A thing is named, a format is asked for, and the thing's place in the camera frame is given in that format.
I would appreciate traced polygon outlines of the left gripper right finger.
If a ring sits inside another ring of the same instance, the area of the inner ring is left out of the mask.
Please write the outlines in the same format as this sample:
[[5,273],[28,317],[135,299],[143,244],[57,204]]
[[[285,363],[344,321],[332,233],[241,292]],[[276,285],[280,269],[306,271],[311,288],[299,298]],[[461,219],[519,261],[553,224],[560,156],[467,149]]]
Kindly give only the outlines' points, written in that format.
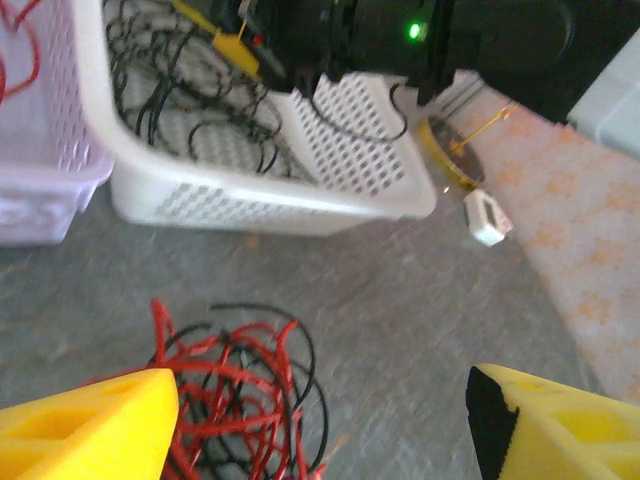
[[636,479],[639,408],[511,368],[472,367],[466,408],[484,479]]

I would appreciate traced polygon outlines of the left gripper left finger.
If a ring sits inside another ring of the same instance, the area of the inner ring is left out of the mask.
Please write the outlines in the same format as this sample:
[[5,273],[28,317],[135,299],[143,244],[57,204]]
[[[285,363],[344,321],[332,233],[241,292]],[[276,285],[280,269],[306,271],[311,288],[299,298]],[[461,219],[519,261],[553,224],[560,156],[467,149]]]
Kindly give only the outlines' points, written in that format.
[[147,369],[1,411],[4,479],[158,479],[178,416],[168,369]]

